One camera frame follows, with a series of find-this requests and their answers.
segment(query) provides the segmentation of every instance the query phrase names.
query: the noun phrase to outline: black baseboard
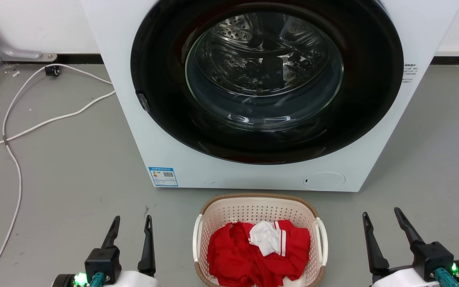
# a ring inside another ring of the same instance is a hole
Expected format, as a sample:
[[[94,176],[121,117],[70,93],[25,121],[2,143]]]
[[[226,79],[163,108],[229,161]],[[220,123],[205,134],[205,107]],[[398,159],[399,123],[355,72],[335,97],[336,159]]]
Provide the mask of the black baseboard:
[[[92,64],[92,65],[102,65],[104,61],[100,54],[58,54],[58,58],[54,62],[5,62],[9,64],[51,64],[51,63],[60,63],[60,64]],[[459,57],[433,57],[432,63],[430,65],[459,65]]]

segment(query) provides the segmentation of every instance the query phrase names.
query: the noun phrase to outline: red clothing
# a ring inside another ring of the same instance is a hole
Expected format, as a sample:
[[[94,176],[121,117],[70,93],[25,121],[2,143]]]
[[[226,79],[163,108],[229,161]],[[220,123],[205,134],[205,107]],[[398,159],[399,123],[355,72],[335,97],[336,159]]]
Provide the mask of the red clothing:
[[[219,285],[228,287],[282,286],[282,279],[299,279],[308,261],[311,238],[305,228],[294,227],[289,220],[277,222],[286,231],[286,255],[273,253],[263,257],[257,246],[249,244],[248,223],[228,223],[212,234],[208,245],[210,274]]]

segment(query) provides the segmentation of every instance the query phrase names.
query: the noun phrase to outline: blue and white sticker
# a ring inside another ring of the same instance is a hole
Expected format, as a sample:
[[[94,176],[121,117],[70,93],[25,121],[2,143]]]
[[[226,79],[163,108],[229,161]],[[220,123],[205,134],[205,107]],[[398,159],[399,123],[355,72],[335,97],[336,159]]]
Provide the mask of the blue and white sticker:
[[[175,171],[171,167],[149,167],[156,187],[178,187]]]

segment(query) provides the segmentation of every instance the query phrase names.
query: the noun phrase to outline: power cord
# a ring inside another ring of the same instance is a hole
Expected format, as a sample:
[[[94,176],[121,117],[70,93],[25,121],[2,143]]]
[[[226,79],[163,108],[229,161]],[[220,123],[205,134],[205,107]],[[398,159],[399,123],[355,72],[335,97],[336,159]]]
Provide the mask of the power cord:
[[[101,96],[99,98],[96,98],[95,100],[93,100],[91,103],[89,103],[88,105],[84,106],[82,109],[80,109],[79,111],[75,112],[75,113],[71,113],[71,114],[66,114],[65,116],[58,116],[57,118],[51,118],[50,120],[46,120],[45,122],[42,122],[30,129],[27,129],[25,130],[24,132],[21,132],[19,134],[16,134],[15,136],[12,136],[10,138],[6,138],[6,132],[5,132],[5,129],[6,129],[6,122],[8,120],[8,115],[10,114],[10,111],[11,109],[13,108],[13,105],[15,104],[15,102],[17,101],[20,93],[22,92],[22,90],[24,89],[24,87],[29,83],[29,81],[37,75],[37,73],[39,73],[40,71],[43,71],[46,67],[51,67],[51,66],[62,66],[62,67],[66,67],[66,68],[69,68],[69,69],[72,69],[74,71],[78,71],[79,73],[83,73],[83,74],[86,74],[88,76],[91,76],[97,80],[100,80],[104,83],[108,83],[108,84],[113,84],[109,81],[106,81],[104,79],[101,79],[95,75],[92,75],[91,73],[87,73],[85,71],[81,71],[79,69],[76,69],[76,68],[73,68],[73,67],[70,67],[70,66],[67,66],[67,65],[63,65],[63,64],[50,64],[50,65],[46,65],[40,69],[38,69],[38,71],[36,71],[35,73],[33,73],[33,75],[31,75],[31,77],[29,77],[28,80],[26,80],[26,82],[24,83],[24,85],[22,85],[22,87],[19,89],[19,91],[17,92],[17,94],[15,95],[15,97],[13,98],[10,106],[8,107],[8,110],[7,110],[7,113],[5,115],[5,119],[3,120],[3,126],[2,126],[2,136],[3,136],[3,140],[0,141],[0,144],[5,144],[7,150],[8,150],[8,153],[10,154],[10,156],[12,157],[12,160],[15,162],[15,167],[17,167],[17,173],[19,175],[19,198],[18,198],[18,202],[17,202],[17,207],[15,209],[15,213],[13,215],[13,219],[12,219],[12,222],[10,224],[10,228],[8,229],[8,232],[7,232],[7,235],[5,237],[5,241],[3,242],[2,244],[2,247],[0,249],[0,258],[2,256],[2,253],[3,251],[5,250],[5,247],[8,243],[8,239],[10,239],[10,235],[12,233],[12,230],[13,230],[13,227],[15,226],[15,220],[17,219],[17,214],[19,213],[19,210],[20,210],[20,202],[21,202],[21,199],[22,199],[22,175],[21,175],[21,172],[20,172],[20,166],[19,166],[19,163],[17,162],[17,159],[15,158],[15,156],[13,155],[11,149],[10,149],[10,146],[8,145],[8,142],[11,141],[11,140],[14,140],[20,136],[23,136],[27,133],[30,133],[32,131],[34,131],[35,129],[38,129],[39,127],[43,126],[43,125],[46,125],[48,124],[49,122],[54,122],[55,120],[61,120],[62,118],[69,118],[71,116],[75,116],[75,115],[78,115],[80,113],[82,113],[83,111],[85,111],[87,108],[89,108],[90,106],[92,106],[93,104],[95,104],[96,102],[98,102],[99,100],[103,100],[104,98],[107,98],[108,96],[111,96],[115,93],[115,91],[112,91],[104,96]]]

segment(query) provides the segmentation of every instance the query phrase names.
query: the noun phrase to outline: brown basket rim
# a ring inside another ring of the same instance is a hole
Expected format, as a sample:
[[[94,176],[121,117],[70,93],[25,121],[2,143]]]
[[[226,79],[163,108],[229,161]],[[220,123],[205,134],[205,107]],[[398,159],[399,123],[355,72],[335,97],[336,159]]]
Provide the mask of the brown basket rim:
[[[209,202],[207,202],[203,206],[200,214],[204,214],[206,209],[208,209],[210,205],[212,205],[214,202],[218,200],[229,199],[229,198],[245,198],[245,197],[263,197],[263,198],[275,198],[275,199],[296,201],[298,203],[304,204],[313,213],[315,218],[319,218],[316,209],[311,205],[311,203],[308,203],[302,198],[298,198],[295,196],[288,196],[288,195],[277,195],[277,194],[266,194],[266,193],[242,193],[242,194],[227,194],[227,195],[217,196],[217,197],[212,198]],[[222,287],[221,285],[213,284],[212,282],[210,282],[210,280],[208,280],[203,275],[201,271],[201,267],[199,266],[199,262],[194,262],[194,267],[196,269],[196,273],[198,274],[199,279],[201,279],[201,281],[203,281],[205,285],[207,285],[208,287]],[[322,265],[322,267],[320,268],[320,272],[318,273],[318,276],[316,277],[315,281],[313,281],[313,283],[309,284],[306,287],[315,287],[318,284],[320,284],[322,279],[324,279],[325,273],[326,273],[326,267]]]

